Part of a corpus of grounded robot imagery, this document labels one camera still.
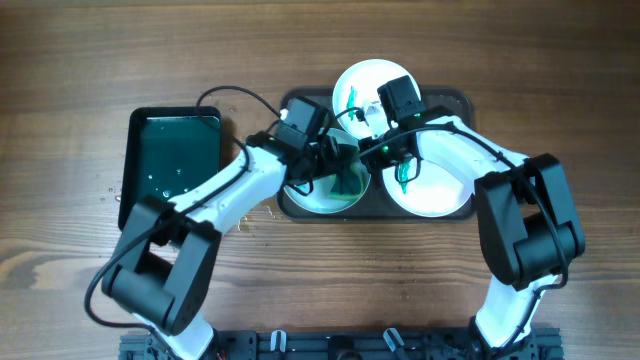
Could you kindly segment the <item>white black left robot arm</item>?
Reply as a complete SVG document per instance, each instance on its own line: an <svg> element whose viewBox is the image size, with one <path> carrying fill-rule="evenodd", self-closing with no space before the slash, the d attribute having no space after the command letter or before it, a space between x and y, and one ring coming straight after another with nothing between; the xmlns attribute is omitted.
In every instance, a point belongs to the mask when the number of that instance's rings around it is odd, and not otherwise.
<svg viewBox="0 0 640 360"><path fill-rule="evenodd" d="M210 179L169 201L147 196L133 207L94 281L145 332L123 338L121 358L222 355L215 329L200 314L221 240L283 187L308 193L314 180L351 165L359 149L331 135L331 115L296 97L285 117L241 142L238 157Z"/></svg>

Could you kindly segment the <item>green yellow sponge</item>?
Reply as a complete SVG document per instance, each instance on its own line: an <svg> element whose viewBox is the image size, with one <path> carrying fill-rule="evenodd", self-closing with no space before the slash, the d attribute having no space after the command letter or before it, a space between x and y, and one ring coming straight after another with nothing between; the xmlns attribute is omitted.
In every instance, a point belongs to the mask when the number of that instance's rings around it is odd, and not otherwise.
<svg viewBox="0 0 640 360"><path fill-rule="evenodd" d="M364 180L351 163L336 172L328 197L334 200L357 200L363 191Z"/></svg>

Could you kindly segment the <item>pale blue plate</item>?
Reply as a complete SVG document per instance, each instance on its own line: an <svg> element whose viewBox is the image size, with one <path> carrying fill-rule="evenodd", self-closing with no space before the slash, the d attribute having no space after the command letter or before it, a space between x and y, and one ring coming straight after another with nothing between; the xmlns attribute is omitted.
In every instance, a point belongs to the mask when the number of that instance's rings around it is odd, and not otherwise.
<svg viewBox="0 0 640 360"><path fill-rule="evenodd" d="M313 143L313 146L318 150L318 155L326 159L327 145L330 142L351 144L358 147L358 141L343 130L331 128L326 136L328 139L323 144L320 142ZM364 180L364 191L357 200L334 200L328 197L331 186L334 183L335 174L341 168L340 165L332 175L315 179L311 184L296 185L297 190L287 186L285 193L297 206L311 213L328 215L342 212L354 206L364 196L371 179L368 170L360 161L356 161L353 164Z"/></svg>

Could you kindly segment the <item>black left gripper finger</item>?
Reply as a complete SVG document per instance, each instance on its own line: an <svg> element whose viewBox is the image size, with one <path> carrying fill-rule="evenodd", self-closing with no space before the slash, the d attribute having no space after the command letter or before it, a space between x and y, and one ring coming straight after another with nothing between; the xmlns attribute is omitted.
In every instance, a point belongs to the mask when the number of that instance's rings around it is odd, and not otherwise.
<svg viewBox="0 0 640 360"><path fill-rule="evenodd" d="M307 154L300 157L300 165L302 170L299 181L304 183L334 174L340 165L340 161L329 160L319 155Z"/></svg>
<svg viewBox="0 0 640 360"><path fill-rule="evenodd" d="M327 163L330 165L343 164L358 154L359 148L351 144L330 142L327 145Z"/></svg>

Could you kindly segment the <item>white plate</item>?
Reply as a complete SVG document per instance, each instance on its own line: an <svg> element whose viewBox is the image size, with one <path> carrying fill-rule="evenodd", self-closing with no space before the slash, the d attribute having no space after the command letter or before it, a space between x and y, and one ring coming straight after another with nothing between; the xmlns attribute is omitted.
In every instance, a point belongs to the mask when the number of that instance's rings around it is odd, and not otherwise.
<svg viewBox="0 0 640 360"><path fill-rule="evenodd" d="M332 94L332 107L338 123L358 140L371 137L371 131L365 123L363 103L366 100L380 101L377 89L405 75L409 76L418 97L421 97L415 79L399 64L384 59L369 59L349 67L339 77Z"/></svg>
<svg viewBox="0 0 640 360"><path fill-rule="evenodd" d="M437 218L460 210L471 198L470 185L457 180L440 166L422 160L419 177L408 182L415 174L416 160L406 165L406 182L398 183L394 167L382 171L385 189L402 209L420 217Z"/></svg>

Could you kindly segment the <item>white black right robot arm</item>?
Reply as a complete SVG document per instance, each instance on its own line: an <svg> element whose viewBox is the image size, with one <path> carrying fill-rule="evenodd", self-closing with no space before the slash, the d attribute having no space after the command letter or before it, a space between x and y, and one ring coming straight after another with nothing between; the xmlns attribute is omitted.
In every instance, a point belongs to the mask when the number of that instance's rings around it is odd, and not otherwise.
<svg viewBox="0 0 640 360"><path fill-rule="evenodd" d="M377 90L387 131L362 141L374 169L428 160L474 186L483 258L492 274L472 318L477 354L497 359L521 349L543 295L564 288L585 235L560 161L529 157L471 130L445 106L429 108L405 75Z"/></svg>

